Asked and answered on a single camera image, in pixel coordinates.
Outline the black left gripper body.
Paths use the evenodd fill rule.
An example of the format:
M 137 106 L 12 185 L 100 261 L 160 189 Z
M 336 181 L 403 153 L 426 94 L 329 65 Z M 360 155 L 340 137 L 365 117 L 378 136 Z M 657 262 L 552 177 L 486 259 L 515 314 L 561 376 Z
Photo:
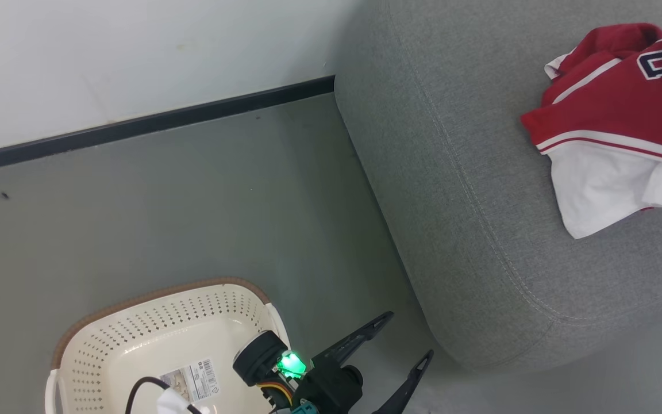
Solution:
M 352 365 L 328 363 L 300 375 L 301 360 L 290 352 L 278 360 L 279 374 L 299 380 L 289 413 L 348 413 L 363 395 L 363 377 Z

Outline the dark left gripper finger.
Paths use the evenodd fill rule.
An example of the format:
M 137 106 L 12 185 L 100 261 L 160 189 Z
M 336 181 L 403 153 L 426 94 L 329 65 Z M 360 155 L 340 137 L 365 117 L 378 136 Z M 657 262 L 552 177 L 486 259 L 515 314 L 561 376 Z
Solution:
M 433 349 L 426 352 L 426 354 L 413 365 L 407 375 L 407 379 L 397 388 L 390 398 L 373 413 L 403 413 L 412 398 L 413 393 L 418 387 L 421 378 L 426 374 L 426 370 L 430 366 L 433 356 Z
M 343 367 L 346 361 L 368 341 L 373 340 L 378 333 L 394 318 L 394 312 L 387 311 L 354 332 L 329 346 L 326 350 L 312 358 L 313 368 L 321 367 L 328 363 Z

